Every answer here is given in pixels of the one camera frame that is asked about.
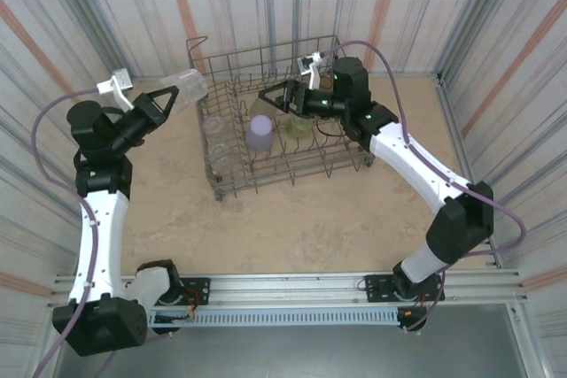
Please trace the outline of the clear plastic tumbler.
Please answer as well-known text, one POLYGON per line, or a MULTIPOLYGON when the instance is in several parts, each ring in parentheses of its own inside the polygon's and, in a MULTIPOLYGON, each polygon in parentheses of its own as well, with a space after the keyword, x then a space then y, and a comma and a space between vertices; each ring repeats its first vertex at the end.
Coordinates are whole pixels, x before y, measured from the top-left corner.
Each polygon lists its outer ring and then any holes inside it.
POLYGON ((204 118, 203 130, 210 137, 224 135, 227 132, 227 122, 220 114, 212 114, 204 118))
POLYGON ((178 96, 172 113, 178 114, 185 109, 195 106, 198 101, 207 95, 207 82, 197 69, 187 69, 182 72, 162 77, 159 82, 165 86, 176 86, 178 96))

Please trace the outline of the yellow-green translucent cup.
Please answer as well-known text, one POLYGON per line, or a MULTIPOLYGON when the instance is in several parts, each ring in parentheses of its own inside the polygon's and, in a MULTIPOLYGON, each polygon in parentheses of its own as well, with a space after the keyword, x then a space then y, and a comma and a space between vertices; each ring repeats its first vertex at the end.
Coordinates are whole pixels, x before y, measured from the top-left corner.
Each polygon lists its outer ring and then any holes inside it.
POLYGON ((312 134, 313 126, 313 119, 302 118, 291 114, 286 122, 285 131, 289 138, 302 140, 312 134))

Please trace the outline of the pale green frosted cup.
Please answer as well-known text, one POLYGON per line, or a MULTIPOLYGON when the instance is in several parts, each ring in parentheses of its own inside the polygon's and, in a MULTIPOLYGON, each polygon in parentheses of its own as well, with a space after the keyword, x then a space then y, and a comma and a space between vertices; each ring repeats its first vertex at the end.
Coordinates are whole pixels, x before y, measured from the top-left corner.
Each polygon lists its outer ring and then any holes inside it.
POLYGON ((256 98, 252 102, 252 106, 249 110, 249 115, 253 119, 256 116, 262 115, 268 117, 270 120, 273 120, 276 116, 277 109, 267 101, 256 98))

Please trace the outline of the lavender plastic cup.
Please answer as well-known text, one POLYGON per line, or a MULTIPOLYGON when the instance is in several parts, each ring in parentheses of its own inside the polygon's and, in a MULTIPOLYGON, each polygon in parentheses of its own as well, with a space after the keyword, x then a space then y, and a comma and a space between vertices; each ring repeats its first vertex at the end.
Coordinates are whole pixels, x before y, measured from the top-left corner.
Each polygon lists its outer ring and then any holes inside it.
POLYGON ((246 144, 256 151, 268 151, 274 140, 272 121, 268 116, 256 115, 245 132, 246 144))

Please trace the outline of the grey wire dish rack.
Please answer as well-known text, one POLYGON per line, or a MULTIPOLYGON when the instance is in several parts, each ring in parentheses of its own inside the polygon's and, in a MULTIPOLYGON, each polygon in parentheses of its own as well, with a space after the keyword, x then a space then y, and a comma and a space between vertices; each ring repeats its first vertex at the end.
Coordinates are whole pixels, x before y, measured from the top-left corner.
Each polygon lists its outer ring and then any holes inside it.
POLYGON ((372 165, 373 157, 346 137, 337 120, 314 120, 312 134, 299 140, 286 134, 290 114, 278 115, 271 120, 274 140, 270 150, 256 151, 245 142, 245 132, 252 120, 249 110, 259 92, 289 79, 308 81, 299 73, 298 58, 337 46, 336 35, 200 57, 198 49, 205 44, 204 36, 190 38, 186 49, 190 66, 203 71, 208 83, 207 95, 197 103, 197 115, 206 178, 217 200, 245 189, 258 190, 283 181, 294 183, 308 175, 331 175, 340 168, 359 170, 361 166, 372 165), (227 122, 224 135, 205 134, 203 120, 212 114, 220 114, 227 122), (230 164, 210 165, 207 152, 214 143, 231 147, 230 164))

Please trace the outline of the grey metal panel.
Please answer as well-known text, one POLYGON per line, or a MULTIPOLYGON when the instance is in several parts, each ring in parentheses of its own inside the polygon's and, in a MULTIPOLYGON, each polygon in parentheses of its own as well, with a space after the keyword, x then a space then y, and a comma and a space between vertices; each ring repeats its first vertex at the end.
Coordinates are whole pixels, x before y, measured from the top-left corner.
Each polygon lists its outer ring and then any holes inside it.
POLYGON ((65 348, 42 378, 532 378, 510 330, 480 323, 404 334, 388 327, 210 328, 81 358, 65 348))

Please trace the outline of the aluminium mounting rail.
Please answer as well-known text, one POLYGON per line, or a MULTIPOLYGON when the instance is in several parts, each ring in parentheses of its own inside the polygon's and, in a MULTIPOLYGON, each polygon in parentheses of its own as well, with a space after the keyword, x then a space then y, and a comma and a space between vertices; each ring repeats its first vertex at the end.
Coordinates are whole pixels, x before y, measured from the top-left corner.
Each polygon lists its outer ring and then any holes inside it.
MULTIPOLYGON (((212 275, 203 309, 359 307, 368 303, 362 273, 212 275)), ((446 305, 518 304, 527 294, 513 269, 447 271, 446 305)))

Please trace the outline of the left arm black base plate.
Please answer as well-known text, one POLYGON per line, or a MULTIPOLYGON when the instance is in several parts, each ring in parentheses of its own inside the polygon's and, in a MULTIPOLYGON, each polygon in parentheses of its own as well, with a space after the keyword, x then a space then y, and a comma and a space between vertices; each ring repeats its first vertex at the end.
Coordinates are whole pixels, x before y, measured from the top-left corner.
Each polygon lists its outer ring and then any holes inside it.
POLYGON ((196 306, 208 305, 211 279, 207 277, 181 277, 181 292, 171 299, 161 297, 156 306, 196 306))

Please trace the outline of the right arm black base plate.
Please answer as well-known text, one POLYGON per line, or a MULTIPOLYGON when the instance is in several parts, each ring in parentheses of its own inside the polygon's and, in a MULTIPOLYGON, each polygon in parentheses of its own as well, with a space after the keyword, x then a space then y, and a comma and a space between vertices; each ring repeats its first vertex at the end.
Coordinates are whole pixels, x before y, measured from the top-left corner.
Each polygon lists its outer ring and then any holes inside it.
POLYGON ((369 274, 364 277, 365 292, 369 303, 414 303, 434 301, 441 289, 441 276, 434 274, 422 282, 414 283, 404 274, 369 274))

